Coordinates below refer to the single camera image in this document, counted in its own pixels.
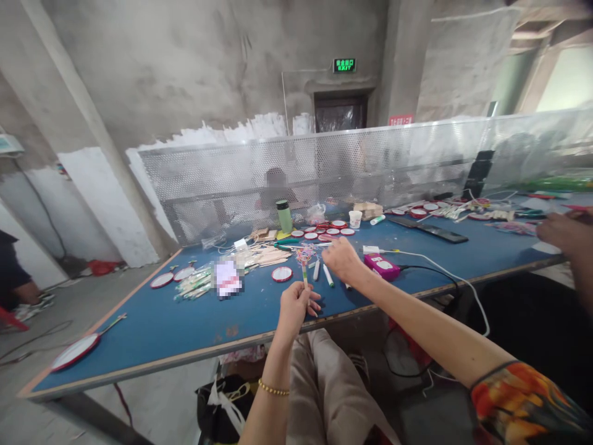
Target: beige pants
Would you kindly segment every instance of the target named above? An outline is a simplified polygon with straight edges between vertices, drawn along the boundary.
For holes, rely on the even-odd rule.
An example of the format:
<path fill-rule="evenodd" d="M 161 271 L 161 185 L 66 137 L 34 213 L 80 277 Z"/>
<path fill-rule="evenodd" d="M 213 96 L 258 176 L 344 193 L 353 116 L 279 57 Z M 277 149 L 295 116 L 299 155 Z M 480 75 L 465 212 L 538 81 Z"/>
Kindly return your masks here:
<path fill-rule="evenodd" d="M 373 425 L 400 444 L 354 364 L 325 329 L 296 339 L 289 398 L 289 445 L 362 445 Z"/>

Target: green exit sign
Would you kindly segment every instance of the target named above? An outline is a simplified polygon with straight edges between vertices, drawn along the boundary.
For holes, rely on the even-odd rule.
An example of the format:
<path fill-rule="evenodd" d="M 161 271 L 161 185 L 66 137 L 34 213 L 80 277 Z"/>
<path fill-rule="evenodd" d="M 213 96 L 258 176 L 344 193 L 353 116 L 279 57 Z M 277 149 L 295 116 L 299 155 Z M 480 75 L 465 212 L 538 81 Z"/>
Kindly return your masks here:
<path fill-rule="evenodd" d="M 334 59 L 334 72 L 356 71 L 356 59 Z"/>

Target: blue table top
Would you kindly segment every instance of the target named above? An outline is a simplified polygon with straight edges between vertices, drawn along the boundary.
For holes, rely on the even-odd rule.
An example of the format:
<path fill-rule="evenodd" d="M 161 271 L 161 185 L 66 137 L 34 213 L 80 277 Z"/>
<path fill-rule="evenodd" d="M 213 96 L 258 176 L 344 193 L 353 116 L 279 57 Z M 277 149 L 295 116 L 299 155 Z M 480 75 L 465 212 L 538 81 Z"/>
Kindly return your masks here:
<path fill-rule="evenodd" d="M 577 195 L 570 201 L 556 202 L 585 205 L 591 201 L 591 195 Z M 455 224 L 444 218 L 430 218 L 426 223 L 464 235 L 469 241 L 450 244 L 388 220 L 376 226 L 363 222 L 360 230 L 349 240 L 357 250 L 363 245 L 377 245 L 386 250 L 396 248 L 424 254 L 465 279 L 553 259 L 551 255 L 531 249 L 537 242 L 536 238 L 500 232 L 485 226 L 481 221 L 466 219 Z M 216 251 L 203 252 L 201 247 L 188 247 L 173 257 L 170 264 L 182 268 L 190 260 L 196 260 L 196 266 L 199 266 L 217 256 Z M 410 255 L 390 255 L 390 259 L 399 265 L 430 266 L 423 258 Z M 160 289 L 151 289 L 148 283 L 144 284 L 104 322 L 101 329 L 118 314 L 127 313 L 127 318 L 105 334 L 93 351 L 70 368 L 45 376 L 30 394 L 51 392 L 44 390 L 64 385 L 76 386 L 80 381 L 92 381 L 106 374 L 149 366 L 150 363 L 198 350 L 208 349 L 204 352 L 209 352 L 209 356 L 218 355 L 218 350 L 229 350 L 224 347 L 225 344 L 275 330 L 280 294 L 291 282 L 302 279 L 294 255 L 282 266 L 289 266 L 294 271 L 293 278 L 288 282 L 276 283 L 272 280 L 271 273 L 277 266 L 256 268 L 245 276 L 244 292 L 224 301 L 220 301 L 214 291 L 210 291 L 197 300 L 175 302 L 174 282 Z M 165 266 L 159 274 L 167 270 Z M 357 291 L 346 291 L 337 277 L 334 277 L 334 281 L 336 286 L 331 288 L 323 273 L 320 273 L 318 282 L 313 283 L 315 291 L 322 296 L 320 320 L 372 304 Z M 432 271 L 408 269 L 394 284 L 413 294 L 445 286 L 450 281 Z M 234 349 L 241 348 L 241 344 L 237 344 Z"/>

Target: red sign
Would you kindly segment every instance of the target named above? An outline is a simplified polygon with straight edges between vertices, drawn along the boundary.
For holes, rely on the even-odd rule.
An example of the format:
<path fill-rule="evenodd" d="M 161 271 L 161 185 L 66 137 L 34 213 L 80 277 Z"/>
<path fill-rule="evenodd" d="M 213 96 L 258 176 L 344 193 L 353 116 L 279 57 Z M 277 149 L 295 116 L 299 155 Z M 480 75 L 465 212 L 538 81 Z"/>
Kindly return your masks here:
<path fill-rule="evenodd" d="M 414 122 L 413 114 L 400 114 L 389 118 L 389 125 L 405 125 Z"/>

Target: workbench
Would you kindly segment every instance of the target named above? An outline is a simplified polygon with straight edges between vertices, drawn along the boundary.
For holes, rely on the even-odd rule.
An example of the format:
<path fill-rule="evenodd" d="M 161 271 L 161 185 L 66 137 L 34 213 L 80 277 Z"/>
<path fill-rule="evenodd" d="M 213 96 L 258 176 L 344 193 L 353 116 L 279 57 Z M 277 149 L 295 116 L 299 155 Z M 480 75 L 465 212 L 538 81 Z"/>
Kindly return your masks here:
<path fill-rule="evenodd" d="M 525 199 L 519 197 L 517 202 Z M 560 204 L 591 205 L 593 196 L 576 195 L 570 201 L 557 200 L 556 203 L 558 211 L 565 211 L 568 209 Z M 535 237 L 500 232 L 482 221 L 467 219 L 456 224 L 444 218 L 430 218 L 426 223 L 465 235 L 469 241 L 450 244 L 388 220 L 376 226 L 363 222 L 357 233 L 348 239 L 357 252 L 363 245 L 376 245 L 386 250 L 426 255 L 473 283 L 493 281 L 564 261 L 561 255 L 531 249 L 537 242 Z M 430 266 L 423 258 L 387 255 L 398 265 Z M 127 314 L 95 350 L 65 370 L 43 371 L 19 396 L 45 404 L 108 442 L 149 444 L 84 391 L 271 341 L 280 310 L 280 295 L 293 281 L 302 279 L 300 265 L 293 255 L 281 264 L 293 269 L 291 280 L 284 283 L 272 280 L 271 273 L 278 265 L 256 268 L 245 276 L 244 291 L 228 300 L 220 301 L 211 290 L 196 300 L 175 302 L 175 282 L 160 289 L 149 286 L 154 276 L 168 271 L 170 265 L 183 268 L 195 260 L 196 266 L 200 266 L 219 256 L 216 249 L 207 252 L 201 247 L 181 249 L 89 330 L 88 333 L 92 333 L 104 329 L 117 315 Z M 313 282 L 315 291 L 322 296 L 322 311 L 318 319 L 307 316 L 303 332 L 377 310 L 366 297 L 355 290 L 347 291 L 336 276 L 333 279 L 335 287 L 331 288 L 321 271 L 319 280 Z M 447 278 L 423 269 L 408 269 L 393 284 L 419 298 L 443 294 L 453 287 Z"/>

